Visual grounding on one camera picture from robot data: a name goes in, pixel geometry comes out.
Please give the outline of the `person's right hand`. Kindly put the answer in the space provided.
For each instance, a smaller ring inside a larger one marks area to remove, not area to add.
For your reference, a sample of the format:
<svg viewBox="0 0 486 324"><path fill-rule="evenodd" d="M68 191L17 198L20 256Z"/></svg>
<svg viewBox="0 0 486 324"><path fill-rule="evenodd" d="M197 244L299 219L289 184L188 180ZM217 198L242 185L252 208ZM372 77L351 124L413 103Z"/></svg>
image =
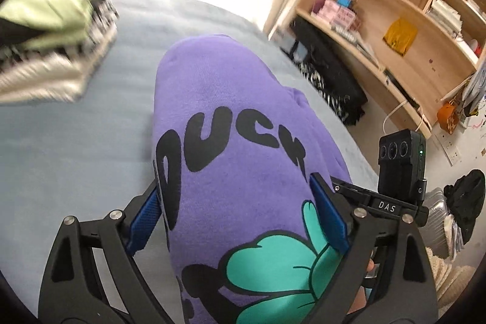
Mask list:
<svg viewBox="0 0 486 324"><path fill-rule="evenodd" d="M367 269L366 269L366 274L368 274L369 272L371 272L375 267L375 263L372 259L369 260L368 262L368 266L367 266ZM367 297L366 297L366 293L365 293L365 289L361 286L356 294L356 297L350 307L350 309L348 310L348 314L351 314L353 312L356 312L360 309L363 309L367 304Z"/></svg>

